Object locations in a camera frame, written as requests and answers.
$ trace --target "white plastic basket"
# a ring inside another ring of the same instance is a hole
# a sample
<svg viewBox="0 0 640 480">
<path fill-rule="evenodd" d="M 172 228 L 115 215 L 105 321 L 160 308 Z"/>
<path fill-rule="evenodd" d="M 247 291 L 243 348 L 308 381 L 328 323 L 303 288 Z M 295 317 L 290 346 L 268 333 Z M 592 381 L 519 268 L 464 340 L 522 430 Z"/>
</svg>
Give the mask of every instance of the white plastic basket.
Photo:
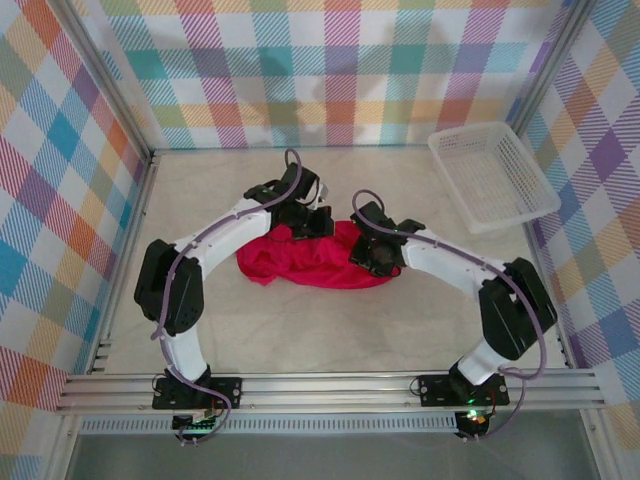
<svg viewBox="0 0 640 480">
<path fill-rule="evenodd" d="M 517 225 L 560 208 L 560 197 L 506 123 L 443 130 L 428 143 L 471 233 Z"/>
</svg>

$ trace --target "colorful checkered pattern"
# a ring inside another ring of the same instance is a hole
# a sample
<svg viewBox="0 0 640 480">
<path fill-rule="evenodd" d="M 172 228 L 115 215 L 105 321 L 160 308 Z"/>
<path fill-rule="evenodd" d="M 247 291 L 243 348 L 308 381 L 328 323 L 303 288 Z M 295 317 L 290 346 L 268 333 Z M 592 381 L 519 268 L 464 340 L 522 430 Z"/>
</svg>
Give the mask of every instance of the colorful checkered pattern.
<svg viewBox="0 0 640 480">
<path fill-rule="evenodd" d="M 562 199 L 535 223 L 578 365 L 640 460 L 640 2 L 600 0 L 528 128 Z M 640 471 L 640 462 L 636 463 Z"/>
<path fill-rule="evenodd" d="M 36 478 L 143 163 L 45 0 L 0 0 L 0 478 Z"/>
<path fill-rule="evenodd" d="M 180 149 L 423 144 L 505 120 L 571 0 L 75 3 L 149 143 Z"/>
</svg>

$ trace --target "ventilation grille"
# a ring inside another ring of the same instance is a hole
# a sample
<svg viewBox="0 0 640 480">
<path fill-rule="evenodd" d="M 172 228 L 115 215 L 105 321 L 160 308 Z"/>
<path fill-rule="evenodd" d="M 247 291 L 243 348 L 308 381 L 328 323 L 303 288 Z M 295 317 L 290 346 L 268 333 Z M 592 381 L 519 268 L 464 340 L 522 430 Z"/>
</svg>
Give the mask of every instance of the ventilation grille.
<svg viewBox="0 0 640 480">
<path fill-rule="evenodd" d="M 192 433 L 207 433 L 208 429 L 190 429 Z M 330 434 L 330 433 L 400 433 L 456 432 L 454 413 L 425 412 L 412 414 L 318 414 L 318 415 L 235 415 L 221 432 L 267 434 Z M 83 435 L 159 434 L 171 433 L 170 416 L 88 416 L 82 424 Z"/>
</svg>

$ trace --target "pink fabric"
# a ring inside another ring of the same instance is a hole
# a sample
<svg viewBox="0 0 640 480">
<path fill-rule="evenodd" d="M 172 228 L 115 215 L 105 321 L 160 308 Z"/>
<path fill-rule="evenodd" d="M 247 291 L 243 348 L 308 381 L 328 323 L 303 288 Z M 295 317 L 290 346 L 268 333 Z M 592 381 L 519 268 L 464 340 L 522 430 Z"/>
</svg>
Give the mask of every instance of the pink fabric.
<svg viewBox="0 0 640 480">
<path fill-rule="evenodd" d="M 322 288 L 370 288 L 391 280 L 372 276 L 364 268 L 349 263 L 349 254 L 360 231 L 351 222 L 335 224 L 335 235 L 294 240 L 291 230 L 276 227 L 237 252 L 238 267 L 250 280 L 268 285 L 276 277 L 300 285 Z"/>
</svg>

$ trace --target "plaid wall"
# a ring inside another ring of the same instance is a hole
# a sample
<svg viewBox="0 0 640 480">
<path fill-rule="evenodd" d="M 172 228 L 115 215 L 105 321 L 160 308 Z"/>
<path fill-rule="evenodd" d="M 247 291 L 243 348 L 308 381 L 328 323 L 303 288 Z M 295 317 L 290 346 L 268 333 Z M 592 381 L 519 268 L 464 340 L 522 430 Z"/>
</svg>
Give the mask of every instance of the plaid wall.
<svg viewBox="0 0 640 480">
<path fill-rule="evenodd" d="M 426 143 L 517 110 L 571 0 L 74 0 L 158 148 Z"/>
<path fill-rule="evenodd" d="M 44 0 L 0 0 L 0 479 L 35 478 L 143 163 Z"/>
<path fill-rule="evenodd" d="M 537 240 L 578 365 L 640 471 L 640 1 L 600 0 L 527 132 L 562 199 Z"/>
</svg>

